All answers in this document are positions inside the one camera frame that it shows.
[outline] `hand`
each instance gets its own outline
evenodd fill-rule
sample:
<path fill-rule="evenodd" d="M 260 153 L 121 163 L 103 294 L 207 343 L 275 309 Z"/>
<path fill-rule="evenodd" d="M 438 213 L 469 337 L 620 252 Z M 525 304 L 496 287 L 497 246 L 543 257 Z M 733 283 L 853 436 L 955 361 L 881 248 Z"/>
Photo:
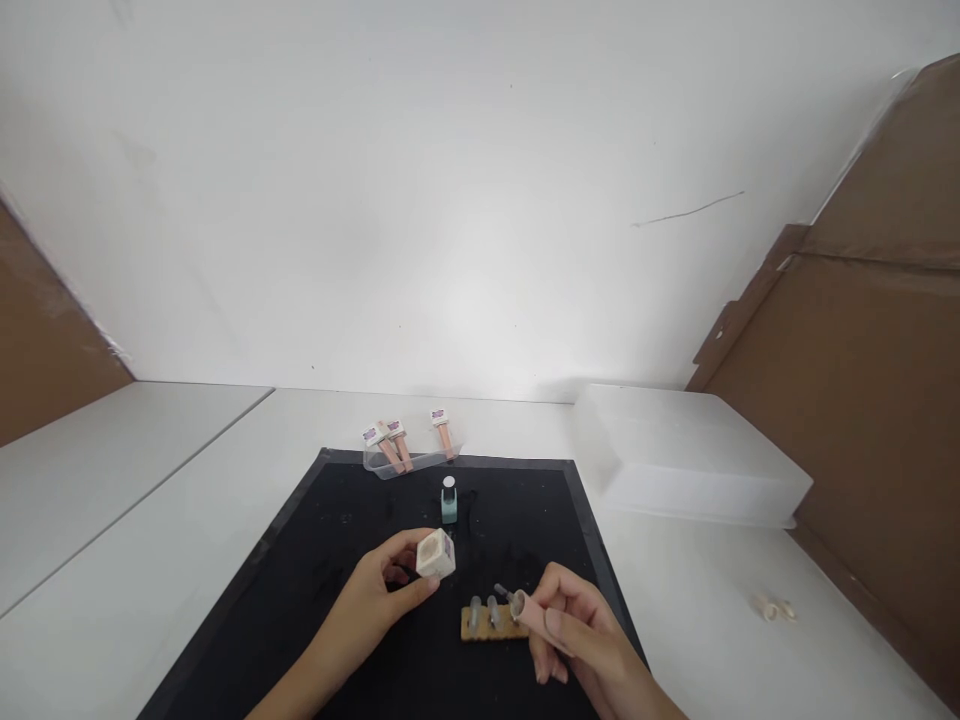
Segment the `hand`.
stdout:
<path fill-rule="evenodd" d="M 360 558 L 323 625 L 292 668 L 247 720 L 313 717 L 380 644 L 401 617 L 436 592 L 440 580 L 409 583 L 417 543 L 433 530 L 404 530 Z M 404 585 L 388 592 L 386 583 Z"/>
<path fill-rule="evenodd" d="M 532 600 L 546 608 L 547 632 L 570 649 L 570 669 L 603 720 L 685 718 L 640 660 L 600 591 L 572 571 L 550 563 Z M 569 680 L 557 651 L 530 635 L 541 685 Z"/>

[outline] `small plastic tray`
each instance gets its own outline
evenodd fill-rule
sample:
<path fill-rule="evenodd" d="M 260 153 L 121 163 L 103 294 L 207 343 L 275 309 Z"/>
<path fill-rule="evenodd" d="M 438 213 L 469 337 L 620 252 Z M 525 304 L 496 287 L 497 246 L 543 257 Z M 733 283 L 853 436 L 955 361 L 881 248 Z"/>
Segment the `small plastic tray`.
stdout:
<path fill-rule="evenodd" d="M 406 420 L 404 420 L 403 426 L 405 428 L 410 427 Z M 440 440 L 440 432 L 432 426 L 429 427 L 429 429 L 408 429 L 407 435 L 404 439 L 407 441 L 407 449 L 410 451 L 410 460 L 413 462 L 413 470 L 411 472 L 423 470 L 423 468 L 431 467 L 432 465 L 439 465 L 442 462 L 446 462 L 448 459 L 455 459 L 460 455 L 460 448 L 463 447 L 463 441 L 459 440 L 451 431 L 451 457 L 448 458 L 446 451 L 443 449 L 443 443 Z M 402 462 L 398 463 L 397 465 L 391 465 L 390 461 L 387 460 L 386 455 L 380 452 L 380 448 L 376 445 L 373 447 L 364 448 L 363 466 L 370 472 L 376 473 L 377 477 L 381 480 L 390 480 L 391 478 L 395 478 L 401 474 L 410 474 L 409 472 L 402 472 Z"/>

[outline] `black work mat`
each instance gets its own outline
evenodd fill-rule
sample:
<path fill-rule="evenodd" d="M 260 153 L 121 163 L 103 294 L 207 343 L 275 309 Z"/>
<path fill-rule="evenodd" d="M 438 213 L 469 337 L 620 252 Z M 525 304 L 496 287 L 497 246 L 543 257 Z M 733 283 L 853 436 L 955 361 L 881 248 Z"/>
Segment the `black work mat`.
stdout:
<path fill-rule="evenodd" d="M 461 456 L 380 480 L 361 453 L 328 449 L 139 717 L 243 718 L 309 644 L 367 550 L 399 530 L 440 527 L 447 475 L 458 492 L 457 522 L 443 526 L 456 572 L 387 633 L 319 717 L 595 717 L 572 673 L 566 686 L 536 683 L 526 641 L 460 641 L 471 596 L 485 602 L 496 582 L 532 592 L 553 560 L 600 588 L 644 657 L 574 463 Z"/>

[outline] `translucent plastic box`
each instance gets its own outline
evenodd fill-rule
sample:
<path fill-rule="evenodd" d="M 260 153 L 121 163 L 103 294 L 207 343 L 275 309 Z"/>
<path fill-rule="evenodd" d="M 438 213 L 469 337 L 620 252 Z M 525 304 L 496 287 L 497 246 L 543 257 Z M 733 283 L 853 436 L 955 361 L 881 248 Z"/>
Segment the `translucent plastic box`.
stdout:
<path fill-rule="evenodd" d="M 404 438 L 407 441 L 407 449 L 410 451 L 410 457 L 413 462 L 413 470 L 423 470 L 431 465 L 439 465 L 448 459 L 446 451 L 443 449 L 443 443 L 440 440 L 439 431 L 433 425 L 422 419 L 400 418 L 403 427 L 407 430 Z M 460 448 L 463 447 L 463 440 L 450 430 L 451 456 L 453 459 L 460 455 Z M 376 473 L 381 480 L 389 480 L 401 474 L 403 463 L 391 465 L 387 457 L 380 452 L 380 448 L 374 445 L 366 447 L 363 450 L 363 466 L 370 472 Z"/>
<path fill-rule="evenodd" d="M 619 509 L 792 527 L 813 484 L 713 395 L 588 385 L 574 418 L 584 480 Z"/>

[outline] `left hand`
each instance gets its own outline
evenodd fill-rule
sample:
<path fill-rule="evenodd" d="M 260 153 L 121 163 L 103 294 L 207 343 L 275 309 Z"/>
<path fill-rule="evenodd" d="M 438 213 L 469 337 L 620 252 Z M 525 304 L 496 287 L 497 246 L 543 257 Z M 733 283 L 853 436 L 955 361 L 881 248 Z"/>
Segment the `left hand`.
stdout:
<path fill-rule="evenodd" d="M 417 543 L 432 532 L 404 530 L 360 558 L 310 645 L 248 720 L 313 717 L 393 624 L 436 592 L 438 578 L 409 582 L 399 567 L 415 570 Z M 389 592 L 388 582 L 405 587 Z"/>
<path fill-rule="evenodd" d="M 331 679 L 337 688 L 360 667 L 397 620 L 440 587 L 436 577 L 409 582 L 399 567 L 415 571 L 417 543 L 431 532 L 432 528 L 404 530 L 360 558 L 307 649 L 307 653 L 316 649 L 336 659 L 335 677 Z M 388 582 L 405 587 L 389 592 Z"/>

